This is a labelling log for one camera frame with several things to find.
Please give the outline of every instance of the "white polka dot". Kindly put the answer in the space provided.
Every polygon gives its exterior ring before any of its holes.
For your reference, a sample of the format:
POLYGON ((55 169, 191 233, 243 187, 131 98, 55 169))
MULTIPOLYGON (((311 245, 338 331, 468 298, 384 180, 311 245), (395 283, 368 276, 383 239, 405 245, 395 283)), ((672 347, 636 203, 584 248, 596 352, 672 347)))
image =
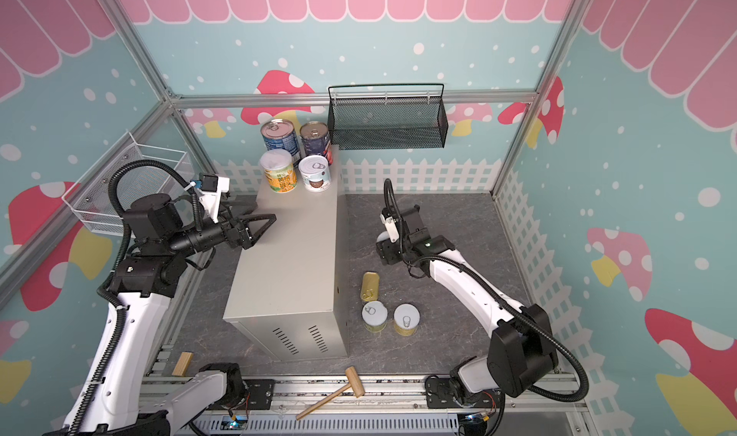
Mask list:
POLYGON ((691 358, 688 357, 688 353, 681 345, 671 339, 662 340, 658 345, 686 370, 691 369, 691 358))
POLYGON ((734 343, 734 339, 731 337, 705 328, 703 325, 696 324, 695 322, 691 323, 691 329, 694 330, 696 338, 712 350, 728 350, 732 346, 732 343, 734 343))
POLYGON ((640 263, 642 264, 643 269, 645 269, 645 271, 650 271, 650 272, 652 271, 652 257, 644 256, 642 260, 640 261, 640 263))
POLYGON ((3 247, 3 252, 5 252, 5 255, 7 256, 12 256, 20 248, 21 248, 20 244, 9 244, 3 247))
POLYGON ((49 282, 52 286, 57 289, 64 287, 64 280, 66 279, 66 267, 69 265, 68 261, 63 261, 60 264, 54 265, 49 271, 49 282))
POLYGON ((5 144, 0 146, 0 156, 8 161, 17 161, 21 159, 21 150, 15 145, 5 144))
POLYGON ((705 208, 714 207, 722 199, 722 194, 716 188, 704 188, 699 192, 699 204, 705 208))
POLYGON ((641 302, 643 299, 643 292, 640 290, 639 287, 630 287, 630 295, 632 296, 632 300, 634 300, 635 302, 641 302))
POLYGON ((624 266, 627 266, 632 263, 632 256, 629 252, 626 250, 623 250, 619 253, 619 263, 621 263, 624 266))
POLYGON ((38 186, 41 192, 49 198, 59 198, 66 191, 64 182, 42 183, 38 186))
POLYGON ((698 269, 709 268, 709 260, 705 259, 704 257, 698 257, 694 263, 696 264, 696 268, 698 269))
POLYGON ((10 336, 14 339, 23 337, 23 334, 28 330, 28 321, 18 321, 13 324, 10 328, 10 336))

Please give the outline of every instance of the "black cable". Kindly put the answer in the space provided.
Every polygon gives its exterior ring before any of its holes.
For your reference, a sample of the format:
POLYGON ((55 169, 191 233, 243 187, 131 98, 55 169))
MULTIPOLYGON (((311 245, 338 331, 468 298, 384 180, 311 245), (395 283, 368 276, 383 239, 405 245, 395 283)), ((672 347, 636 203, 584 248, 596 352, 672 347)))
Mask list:
MULTIPOLYGON (((393 195, 393 189, 392 189, 392 181, 390 179, 387 179, 384 182, 384 193, 385 193, 384 198, 386 199, 388 197, 390 200, 392 200, 394 209, 397 211, 397 214, 399 214, 400 223, 397 224, 397 228, 401 229, 402 228, 401 222, 403 221, 402 215, 396 206, 397 204, 396 200, 393 198, 394 195, 393 195)), ((544 390, 543 388, 539 388, 538 386, 534 386, 534 385, 529 387, 530 391, 537 393, 545 398, 552 399, 554 401, 560 401, 560 402, 576 402, 586 397, 586 394, 589 393, 589 379, 586 376, 586 371, 584 370, 584 367, 581 366, 581 363, 578 362, 578 359, 576 359, 573 353, 571 353, 570 350, 568 350, 568 348, 566 348, 561 342, 559 342, 558 339, 550 335, 545 330, 541 329, 535 322, 527 318, 527 316, 523 315, 521 312, 518 312, 516 309, 512 308, 511 305, 508 304, 506 300, 502 298, 501 295, 499 295, 496 291, 494 291, 489 286, 489 284, 487 284, 486 281, 484 281, 484 278, 481 275, 476 273, 474 270, 470 269, 468 266, 459 264, 455 260, 452 260, 444 256, 421 256, 421 257, 416 258, 414 261, 410 262, 410 265, 418 266, 424 261, 432 261, 432 260, 441 261, 448 265, 454 266, 460 271, 462 271, 463 273, 465 273, 466 275, 469 275, 471 278, 473 278, 473 280, 476 281, 479 284, 479 286, 483 287, 484 290, 487 293, 489 293, 489 295, 492 296, 492 299, 494 299, 494 301, 497 302, 503 310, 510 313, 514 317, 514 319, 520 321, 522 324, 530 328, 530 330, 534 330, 541 337, 544 337, 545 339, 548 340, 548 342, 552 343, 553 346, 558 351, 560 351, 563 357, 566 358, 566 360, 570 363, 570 365, 573 366, 573 368, 576 371, 576 375, 578 375, 578 380, 580 381, 578 389, 572 394, 555 393, 549 390, 544 390)))
MULTIPOLYGON (((189 186, 189 182, 183 179, 182 176, 179 175, 179 173, 177 173, 177 171, 175 171, 169 165, 161 163, 161 161, 137 160, 137 161, 128 163, 124 165, 123 167, 119 168, 117 171, 115 171, 115 173, 113 173, 112 177, 110 178, 110 183, 107 186, 107 198, 110 200, 110 204, 113 206, 113 209, 115 210, 115 212, 121 217, 123 217, 123 213, 125 212, 125 210, 123 209, 123 206, 120 204, 120 199, 118 198, 118 184, 120 183, 120 180, 123 178, 123 176, 126 173, 134 170, 135 168, 144 167, 144 166, 151 166, 151 167, 159 168, 162 171, 168 173, 169 175, 171 175, 171 177, 174 180, 176 180, 182 186, 182 188, 189 186)), ((192 215, 195 221, 195 228, 197 229, 197 231, 202 231, 202 216, 200 215, 200 210, 198 208, 199 200, 197 198, 197 192, 195 191, 194 188, 190 188, 188 192, 189 192, 189 195, 192 197, 192 215)), ((113 329, 113 334, 110 337, 110 341, 107 343, 105 352, 100 357, 100 360, 97 363, 97 367, 95 367, 95 371, 92 374, 90 384, 87 386, 87 389, 84 391, 84 396, 82 397, 82 401, 79 403, 77 413, 74 414, 74 419, 72 419, 71 421, 71 425, 69 426, 70 436, 73 436, 74 434, 78 434, 79 430, 82 428, 82 423, 84 423, 85 415, 87 414, 89 405, 92 403, 92 399, 94 398, 97 392, 97 386, 102 384, 102 380, 105 378, 107 364, 110 362, 110 359, 113 357, 113 354, 115 353, 115 349, 118 347, 120 338, 123 335, 123 329, 125 328, 125 319, 127 316, 127 308, 123 305, 123 303, 120 301, 120 299, 117 298, 115 294, 108 292, 107 288, 110 286, 110 283, 113 281, 113 276, 115 275, 115 271, 118 268, 118 265, 120 265, 120 262, 127 255, 128 247, 130 245, 131 245, 131 227, 124 220, 123 221, 123 238, 120 241, 120 248, 118 249, 118 254, 117 256, 115 256, 115 261, 113 262, 113 266, 110 270, 110 274, 105 279, 105 282, 102 283, 100 287, 97 288, 97 294, 100 297, 104 298, 108 303, 110 303, 116 309, 115 327, 113 329)))

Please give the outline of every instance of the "red mushroom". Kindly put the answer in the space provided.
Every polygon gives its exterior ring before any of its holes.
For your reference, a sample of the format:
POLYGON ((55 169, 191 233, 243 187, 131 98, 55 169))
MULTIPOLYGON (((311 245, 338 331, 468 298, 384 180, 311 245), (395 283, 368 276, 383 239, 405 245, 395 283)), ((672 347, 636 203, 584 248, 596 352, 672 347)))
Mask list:
POLYGON ((471 133, 471 120, 489 122, 494 118, 489 104, 458 104, 447 109, 448 121, 456 125, 453 133, 456 137, 464 137, 471 133))
MULTIPOLYGON (((271 70, 267 72, 261 79, 259 86, 253 92, 255 94, 313 94, 312 90, 304 81, 297 76, 281 70, 271 70)), ((240 113, 240 118, 246 124, 253 126, 260 125, 274 118, 288 119, 294 124, 294 128, 299 132, 301 124, 297 120, 297 111, 305 111, 312 113, 322 113, 324 107, 261 107, 261 108, 244 108, 240 113)))
MULTIPOLYGON (((555 144, 560 134, 560 127, 563 123, 563 81, 556 77, 553 87, 548 93, 548 98, 542 102, 542 109, 538 113, 537 118, 532 123, 532 129, 527 135, 527 145, 537 148, 537 137, 540 130, 544 127, 545 133, 548 135, 548 142, 555 144)), ((509 105, 499 115, 499 122, 502 124, 514 124, 519 122, 524 116, 526 105, 519 102, 509 105)))
MULTIPOLYGON (((13 198, 8 206, 13 246, 6 246, 6 253, 16 251, 54 211, 66 207, 61 196, 73 184, 44 183, 13 198)), ((77 264, 88 279, 95 278, 112 254, 112 247, 113 242, 109 238, 90 233, 81 222, 76 224, 21 287, 26 308, 37 312, 49 308, 56 301, 64 285, 69 262, 77 264)))
POLYGON ((635 233, 624 233, 604 228, 590 228, 589 245, 603 254, 591 262, 599 282, 609 287, 620 273, 636 302, 642 301, 652 282, 652 259, 645 239, 635 233))
POLYGON ((202 133, 202 127, 204 126, 205 133, 210 138, 226 136, 226 132, 220 127, 218 121, 228 123, 236 121, 233 113, 227 108, 190 108, 184 112, 184 116, 187 117, 187 120, 198 134, 202 133))
POLYGON ((659 309, 645 312, 652 339, 685 369, 685 376, 658 374, 655 380, 683 428, 690 434, 737 429, 737 342, 684 317, 659 309), (699 412, 694 412, 699 403, 699 412))

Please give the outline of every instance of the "pink mushroom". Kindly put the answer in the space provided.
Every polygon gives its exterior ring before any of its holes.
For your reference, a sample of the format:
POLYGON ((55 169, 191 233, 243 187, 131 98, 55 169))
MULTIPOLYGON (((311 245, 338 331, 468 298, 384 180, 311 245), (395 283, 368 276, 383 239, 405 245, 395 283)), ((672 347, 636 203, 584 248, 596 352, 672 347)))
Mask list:
MULTIPOLYGON (((259 86, 253 92, 255 94, 313 94, 312 90, 304 81, 297 76, 281 70, 271 70, 267 72, 261 79, 259 86)), ((261 107, 261 108, 244 108, 240 113, 240 118, 246 124, 260 125, 274 118, 288 119, 294 124, 294 128, 299 131, 301 127, 297 120, 297 111, 305 111, 312 113, 322 113, 324 107, 261 107)))
POLYGON ((590 246, 603 254, 591 262, 599 282, 609 287, 621 273, 632 298, 642 301, 652 282, 652 258, 645 239, 638 234, 604 228, 590 228, 587 238, 590 246))
POLYGON ((222 138, 226 132, 220 127, 218 121, 234 123, 236 121, 233 113, 227 108, 190 108, 184 112, 184 116, 198 134, 205 127, 206 134, 210 138, 222 138))
POLYGON ((488 123, 494 118, 492 106, 489 104, 457 104, 447 109, 448 121, 455 123, 453 133, 456 137, 464 137, 471 133, 471 121, 488 123))
MULTIPOLYGON (((502 124, 515 124, 522 120, 526 105, 519 102, 509 105, 499 115, 499 122, 502 124)), ((532 123, 532 129, 527 135, 527 145, 537 148, 537 137, 540 130, 544 127, 545 133, 548 135, 548 142, 555 144, 560 134, 560 127, 563 123, 563 81, 556 77, 553 87, 548 93, 548 98, 542 102, 542 109, 538 113, 537 118, 532 123)))

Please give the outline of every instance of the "ventilation slot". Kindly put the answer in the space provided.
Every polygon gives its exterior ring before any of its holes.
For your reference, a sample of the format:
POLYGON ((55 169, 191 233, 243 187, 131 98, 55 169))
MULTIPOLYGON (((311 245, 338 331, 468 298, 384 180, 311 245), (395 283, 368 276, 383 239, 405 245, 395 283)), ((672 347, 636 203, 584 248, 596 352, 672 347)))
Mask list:
POLYGON ((276 335, 276 338, 278 338, 282 344, 284 344, 285 347, 289 350, 291 354, 298 354, 299 350, 297 350, 297 347, 294 346, 292 341, 287 337, 287 334, 281 331, 281 328, 276 328, 272 330, 274 335, 276 335))
POLYGON ((320 334, 320 329, 318 329, 318 326, 314 325, 308 330, 309 334, 312 335, 312 339, 315 340, 315 343, 317 343, 318 348, 320 349, 320 353, 325 353, 327 351, 327 345, 325 343, 325 340, 322 338, 322 334, 320 334))

